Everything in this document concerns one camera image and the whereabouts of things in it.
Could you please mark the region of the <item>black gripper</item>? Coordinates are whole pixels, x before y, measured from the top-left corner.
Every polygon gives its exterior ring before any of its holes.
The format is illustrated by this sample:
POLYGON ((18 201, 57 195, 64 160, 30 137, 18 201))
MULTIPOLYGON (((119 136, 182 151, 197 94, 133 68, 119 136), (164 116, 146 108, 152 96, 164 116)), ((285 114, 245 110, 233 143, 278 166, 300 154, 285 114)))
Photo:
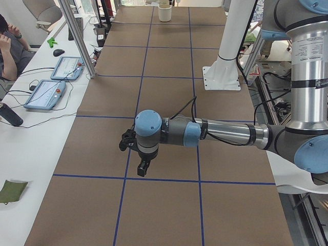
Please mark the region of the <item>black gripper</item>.
POLYGON ((151 147, 144 147, 140 144, 136 144, 136 146, 138 155, 141 158, 141 162, 137 167, 137 175, 145 177, 150 166, 150 161, 158 154, 158 144, 151 147))

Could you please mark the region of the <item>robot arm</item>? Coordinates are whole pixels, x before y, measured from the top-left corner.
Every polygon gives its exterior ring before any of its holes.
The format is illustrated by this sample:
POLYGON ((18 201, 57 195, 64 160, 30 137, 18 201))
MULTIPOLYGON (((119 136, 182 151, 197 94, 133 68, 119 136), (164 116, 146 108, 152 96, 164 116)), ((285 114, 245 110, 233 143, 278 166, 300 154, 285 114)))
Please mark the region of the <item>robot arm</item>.
POLYGON ((134 127, 139 176, 146 175, 160 144, 195 147, 203 139, 256 146, 310 173, 327 172, 327 1, 266 1, 262 36, 292 41, 290 122, 239 125, 144 110, 134 127))

